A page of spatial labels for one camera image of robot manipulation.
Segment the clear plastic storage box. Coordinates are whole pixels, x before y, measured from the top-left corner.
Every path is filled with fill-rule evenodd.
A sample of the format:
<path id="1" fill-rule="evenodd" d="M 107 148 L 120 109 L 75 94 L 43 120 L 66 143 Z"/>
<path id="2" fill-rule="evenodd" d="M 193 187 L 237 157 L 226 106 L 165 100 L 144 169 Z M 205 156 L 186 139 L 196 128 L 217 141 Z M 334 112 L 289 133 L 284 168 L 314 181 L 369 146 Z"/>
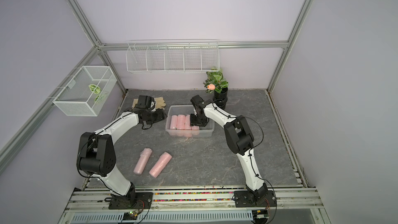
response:
<path id="1" fill-rule="evenodd" d="M 165 130 L 177 138 L 210 138 L 215 129 L 213 120 L 204 127 L 193 125 L 194 107 L 192 105 L 172 105 L 169 108 Z"/>

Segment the slanted pink bag roll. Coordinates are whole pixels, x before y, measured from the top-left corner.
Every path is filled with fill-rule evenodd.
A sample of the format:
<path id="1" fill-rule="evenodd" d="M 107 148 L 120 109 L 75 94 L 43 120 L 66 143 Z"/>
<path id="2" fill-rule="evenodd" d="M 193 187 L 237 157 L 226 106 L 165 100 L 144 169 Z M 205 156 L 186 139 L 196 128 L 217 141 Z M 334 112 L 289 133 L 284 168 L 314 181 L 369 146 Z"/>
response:
<path id="1" fill-rule="evenodd" d="M 170 132 L 169 132 L 169 134 L 171 136 L 175 136 L 176 135 L 177 123 L 178 123 L 178 116 L 177 115 L 171 116 Z"/>

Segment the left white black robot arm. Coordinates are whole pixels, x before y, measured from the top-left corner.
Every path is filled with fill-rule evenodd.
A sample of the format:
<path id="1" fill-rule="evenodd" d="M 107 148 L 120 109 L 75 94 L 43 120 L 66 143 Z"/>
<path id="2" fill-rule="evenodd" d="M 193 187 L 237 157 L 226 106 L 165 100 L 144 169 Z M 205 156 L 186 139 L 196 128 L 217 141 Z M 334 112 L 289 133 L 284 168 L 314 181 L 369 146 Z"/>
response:
<path id="1" fill-rule="evenodd" d="M 121 114 L 107 126 L 95 131 L 85 132 L 79 141 L 76 168 L 79 174 L 86 173 L 86 178 L 96 178 L 101 181 L 116 198 L 134 201 L 135 186 L 127 180 L 117 168 L 117 158 L 114 144 L 131 128 L 141 124 L 150 127 L 166 119 L 163 109 L 155 111 L 134 110 Z"/>

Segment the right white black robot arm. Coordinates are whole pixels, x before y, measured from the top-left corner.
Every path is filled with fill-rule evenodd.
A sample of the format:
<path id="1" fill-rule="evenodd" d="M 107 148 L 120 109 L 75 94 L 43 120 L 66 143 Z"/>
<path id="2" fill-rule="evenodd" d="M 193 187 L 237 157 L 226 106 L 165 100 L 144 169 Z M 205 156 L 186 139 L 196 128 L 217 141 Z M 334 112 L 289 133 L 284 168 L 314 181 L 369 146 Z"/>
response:
<path id="1" fill-rule="evenodd" d="M 248 198 L 254 202 L 264 201 L 268 187 L 257 166 L 254 156 L 255 138 L 246 118 L 229 114 L 199 95 L 191 98 L 191 103 L 194 107 L 194 113 L 190 115 L 191 125 L 205 127 L 213 120 L 224 129 L 227 146 L 237 155 L 243 168 Z"/>

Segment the beige work glove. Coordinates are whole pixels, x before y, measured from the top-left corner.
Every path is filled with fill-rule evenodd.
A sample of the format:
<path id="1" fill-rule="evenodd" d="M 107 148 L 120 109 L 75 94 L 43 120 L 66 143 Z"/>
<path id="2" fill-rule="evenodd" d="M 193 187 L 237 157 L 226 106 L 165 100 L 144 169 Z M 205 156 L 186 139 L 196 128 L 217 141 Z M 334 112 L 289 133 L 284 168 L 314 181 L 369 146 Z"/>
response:
<path id="1" fill-rule="evenodd" d="M 166 107 L 166 103 L 163 97 L 154 97 L 155 99 L 155 108 L 152 111 L 155 111 L 156 109 L 164 109 Z M 135 108 L 136 103 L 138 102 L 138 99 L 133 100 L 132 107 Z"/>

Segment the potted plant black pot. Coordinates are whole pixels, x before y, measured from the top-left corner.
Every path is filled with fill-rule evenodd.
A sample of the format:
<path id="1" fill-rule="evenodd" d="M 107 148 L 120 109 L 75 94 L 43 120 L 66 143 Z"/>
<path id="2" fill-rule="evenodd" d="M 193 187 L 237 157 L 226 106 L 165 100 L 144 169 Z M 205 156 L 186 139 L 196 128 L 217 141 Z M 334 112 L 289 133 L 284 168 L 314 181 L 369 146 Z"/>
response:
<path id="1" fill-rule="evenodd" d="M 212 67 L 206 72 L 206 80 L 203 82 L 207 93 L 213 94 L 213 102 L 222 110 L 225 110 L 228 101 L 229 83 L 225 79 L 222 69 Z"/>

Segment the green leaf in basket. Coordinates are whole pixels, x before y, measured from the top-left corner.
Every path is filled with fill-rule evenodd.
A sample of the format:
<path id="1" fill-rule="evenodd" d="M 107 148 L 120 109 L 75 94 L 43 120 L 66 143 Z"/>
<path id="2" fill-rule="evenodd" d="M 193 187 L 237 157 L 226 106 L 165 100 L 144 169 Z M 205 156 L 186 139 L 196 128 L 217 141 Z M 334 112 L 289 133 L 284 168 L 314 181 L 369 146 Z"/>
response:
<path id="1" fill-rule="evenodd" d="M 101 88 L 98 85 L 95 84 L 90 84 L 89 89 L 93 94 L 100 94 L 101 93 Z"/>

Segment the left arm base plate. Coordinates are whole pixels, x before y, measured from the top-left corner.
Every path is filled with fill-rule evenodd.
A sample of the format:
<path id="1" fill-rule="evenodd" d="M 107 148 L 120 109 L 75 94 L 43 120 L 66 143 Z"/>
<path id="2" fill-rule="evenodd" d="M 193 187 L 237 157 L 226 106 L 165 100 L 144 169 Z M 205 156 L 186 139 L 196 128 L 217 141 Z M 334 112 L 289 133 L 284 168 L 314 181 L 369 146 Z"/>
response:
<path id="1" fill-rule="evenodd" d="M 135 197 L 130 199 L 126 196 L 111 195 L 104 199 L 109 203 L 109 209 L 149 209 L 153 200 L 152 192 L 137 192 Z"/>

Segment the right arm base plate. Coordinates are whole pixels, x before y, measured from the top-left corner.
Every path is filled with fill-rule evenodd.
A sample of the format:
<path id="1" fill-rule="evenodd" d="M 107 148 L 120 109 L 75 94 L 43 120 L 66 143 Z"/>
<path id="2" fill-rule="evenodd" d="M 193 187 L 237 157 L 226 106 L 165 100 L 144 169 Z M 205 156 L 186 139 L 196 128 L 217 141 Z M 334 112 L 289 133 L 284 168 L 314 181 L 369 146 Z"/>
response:
<path id="1" fill-rule="evenodd" d="M 276 196 L 270 190 L 261 196 L 256 196 L 249 191 L 235 191 L 232 200 L 236 207 L 269 208 L 277 206 Z"/>

